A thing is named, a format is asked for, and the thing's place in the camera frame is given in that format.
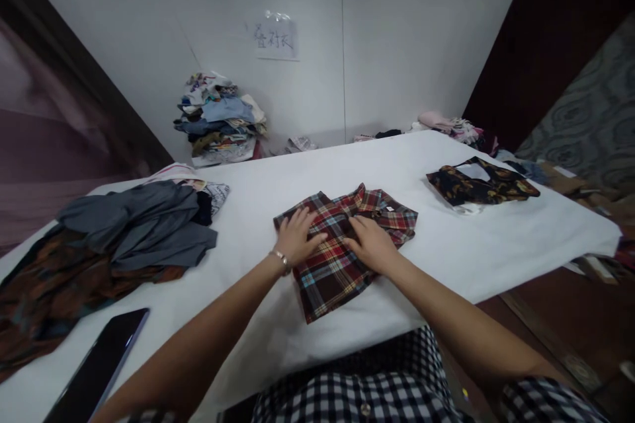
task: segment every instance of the white table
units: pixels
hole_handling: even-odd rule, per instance
[[[82,319],[55,352],[0,384],[0,420],[41,422],[106,322],[117,314],[150,307],[115,389],[119,387],[178,328],[271,250],[274,216],[319,190],[335,198],[364,182],[418,211],[417,235],[402,247],[403,254],[474,303],[584,253],[613,254],[620,237],[614,223],[542,186],[538,186],[539,198],[492,206],[479,215],[460,216],[448,209],[422,178],[474,155],[497,163],[447,136],[425,131],[199,171],[205,179],[232,188],[212,224],[219,233],[218,246],[180,280],[144,284]],[[121,191],[141,181],[111,184],[93,193]],[[49,227],[0,260],[0,278]],[[360,296],[307,325],[293,279],[281,279],[221,368],[199,414],[231,406],[287,373],[344,356],[421,323],[396,288],[379,278]]]

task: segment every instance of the red plaid shirt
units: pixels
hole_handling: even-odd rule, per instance
[[[300,286],[300,298],[306,323],[337,309],[366,289],[376,273],[369,270],[343,242],[357,239],[349,218],[371,218],[385,229],[398,248],[415,235],[416,211],[395,202],[383,190],[366,190],[361,184],[350,195],[330,200],[322,192],[302,200],[292,209],[273,219],[276,229],[285,217],[291,218],[298,208],[318,213],[309,229],[309,238],[327,233],[327,240],[305,263],[293,269]]]

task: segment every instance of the shirt button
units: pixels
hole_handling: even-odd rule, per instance
[[[370,416],[370,405],[368,403],[362,403],[362,406],[359,407],[359,410],[362,412],[362,415]]]

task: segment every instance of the plaid shirt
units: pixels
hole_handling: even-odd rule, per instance
[[[508,422],[608,423],[580,395],[556,380],[527,377],[507,385]],[[217,421],[226,421],[226,415]],[[148,410],[127,423],[173,423],[173,413]],[[289,375],[260,393],[253,423],[455,421],[474,419],[450,396],[437,340],[429,327],[328,364]]]
[[[292,209],[274,218],[276,229],[285,217],[291,218],[298,208],[318,213],[309,229],[309,237],[327,233],[326,242],[305,263],[293,269],[300,287],[306,323],[337,309],[366,289],[376,273],[369,270],[343,242],[357,238],[349,218],[355,215],[372,218],[385,229],[398,248],[415,235],[418,213],[395,202],[383,190],[366,190],[364,184],[350,195],[330,200],[319,192],[302,200]]]

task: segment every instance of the wooden floor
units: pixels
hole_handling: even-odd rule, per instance
[[[635,360],[633,281],[610,286],[560,268],[478,307],[550,360],[611,421],[635,421],[635,384],[619,370]],[[489,415],[474,382],[450,364],[476,413]]]

